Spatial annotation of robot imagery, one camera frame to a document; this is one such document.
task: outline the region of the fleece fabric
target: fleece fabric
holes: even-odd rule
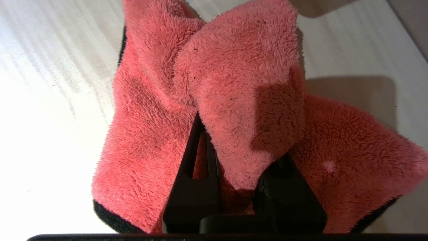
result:
[[[305,94],[288,1],[250,1],[209,23],[182,0],[123,5],[116,112],[92,193],[133,229],[161,231],[197,111],[219,157],[229,213],[251,207],[261,173],[286,152],[326,210],[328,233],[351,231],[428,175],[427,154],[370,114]]]

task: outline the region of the black base edge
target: black base edge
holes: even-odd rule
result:
[[[140,228],[132,225],[130,222],[124,220],[119,215],[116,215],[103,207],[97,201],[94,202],[94,211],[97,216],[108,226],[118,233],[145,233]]]
[[[369,227],[378,217],[380,217],[389,207],[391,207],[400,197],[393,198],[385,203],[380,208],[372,211],[364,218],[360,219],[357,224],[351,229],[351,233],[362,233],[367,227]]]

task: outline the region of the pink fleece towel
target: pink fleece towel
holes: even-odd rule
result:
[[[160,231],[197,111],[228,212],[251,206],[259,176],[286,152],[326,210],[328,233],[349,232],[427,176],[420,147],[357,108],[305,94],[288,1],[250,1],[209,23],[182,0],[123,4],[116,113],[92,185],[109,212]]]

